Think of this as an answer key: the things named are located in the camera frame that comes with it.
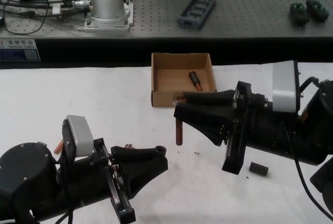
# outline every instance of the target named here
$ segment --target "cardboard box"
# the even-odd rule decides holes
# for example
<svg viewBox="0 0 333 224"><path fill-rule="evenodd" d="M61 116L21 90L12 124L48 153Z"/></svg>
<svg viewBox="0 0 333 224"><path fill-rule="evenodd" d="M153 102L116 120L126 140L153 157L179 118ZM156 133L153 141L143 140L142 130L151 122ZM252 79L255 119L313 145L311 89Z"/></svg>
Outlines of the cardboard box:
<svg viewBox="0 0 333 224"><path fill-rule="evenodd" d="M195 71L201 81L199 92L188 77ZM178 91L216 92L212 62L209 54L151 55L151 105L173 107L173 95Z"/></svg>

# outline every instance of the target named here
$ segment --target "copper cylinder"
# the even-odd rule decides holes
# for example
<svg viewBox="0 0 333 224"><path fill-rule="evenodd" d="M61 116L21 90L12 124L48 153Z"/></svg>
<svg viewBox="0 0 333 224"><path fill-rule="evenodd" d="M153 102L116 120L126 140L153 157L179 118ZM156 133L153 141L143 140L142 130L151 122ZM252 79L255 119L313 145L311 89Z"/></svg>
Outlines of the copper cylinder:
<svg viewBox="0 0 333 224"><path fill-rule="evenodd" d="M62 152L63 149L63 140L58 144L58 146L55 148L54 153L59 154Z"/></svg>
<svg viewBox="0 0 333 224"><path fill-rule="evenodd" d="M196 83L196 87L197 87L198 91L202 91L201 85L199 83Z"/></svg>
<svg viewBox="0 0 333 224"><path fill-rule="evenodd" d="M176 119L176 144L183 144L183 121Z"/></svg>

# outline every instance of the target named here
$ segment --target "black rubber cylinder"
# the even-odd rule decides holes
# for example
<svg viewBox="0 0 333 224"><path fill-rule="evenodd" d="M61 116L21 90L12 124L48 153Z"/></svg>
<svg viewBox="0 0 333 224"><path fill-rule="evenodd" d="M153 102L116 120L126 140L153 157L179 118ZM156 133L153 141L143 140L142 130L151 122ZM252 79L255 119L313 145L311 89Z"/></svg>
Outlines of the black rubber cylinder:
<svg viewBox="0 0 333 224"><path fill-rule="evenodd" d="M190 71L188 73L189 78L191 79L192 83L196 85L197 83L200 84L200 80L197 76L197 73L195 71Z"/></svg>

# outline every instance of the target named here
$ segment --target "white tablecloth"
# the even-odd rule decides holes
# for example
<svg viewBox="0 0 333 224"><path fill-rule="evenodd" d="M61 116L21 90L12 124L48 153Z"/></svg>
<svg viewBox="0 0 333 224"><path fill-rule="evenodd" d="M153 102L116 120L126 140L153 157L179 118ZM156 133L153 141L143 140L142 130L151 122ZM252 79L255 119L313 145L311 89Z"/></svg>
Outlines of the white tablecloth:
<svg viewBox="0 0 333 224"><path fill-rule="evenodd" d="M301 63L299 69L301 83L309 76L333 80L333 64ZM214 67L214 75L219 91L235 89L241 80L272 100L271 64ZM187 125L183 146L176 146L173 109L150 105L149 67L0 70L0 81L0 154L23 142L45 142L53 150L68 114L85 116L94 138L103 137L108 148L167 148L169 170L131 200L138 224L330 223L305 194L294 161L247 148L240 174L229 174L221 170L225 146L214 146ZM301 110L315 91L313 85L306 89ZM251 162L269 167L269 175L250 173ZM301 167L324 205L309 181L318 167ZM74 223L118 219L104 200L76 210Z"/></svg>

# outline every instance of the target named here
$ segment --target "robotic arm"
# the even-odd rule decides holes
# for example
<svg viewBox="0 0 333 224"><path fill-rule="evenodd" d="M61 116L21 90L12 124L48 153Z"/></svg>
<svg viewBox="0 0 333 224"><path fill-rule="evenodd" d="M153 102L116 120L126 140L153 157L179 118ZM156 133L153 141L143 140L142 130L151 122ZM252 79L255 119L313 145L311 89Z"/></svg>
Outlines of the robotic arm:
<svg viewBox="0 0 333 224"><path fill-rule="evenodd" d="M238 175L246 146L318 165L333 151L333 81L310 77L299 86L297 63L273 65L273 102L238 82L235 90L213 94L180 93L174 116L206 135L216 146L227 145L222 170ZM301 115L300 98L313 82L318 90ZM333 158L311 182L333 213Z"/></svg>
<svg viewBox="0 0 333 224"><path fill-rule="evenodd" d="M43 143L20 144L0 158L0 223L36 224L62 214L57 223L66 217L71 223L75 209L106 198L121 224L134 222L129 200L168 170L166 148L115 146L109 154L81 116L68 115L62 135L58 162Z"/></svg>

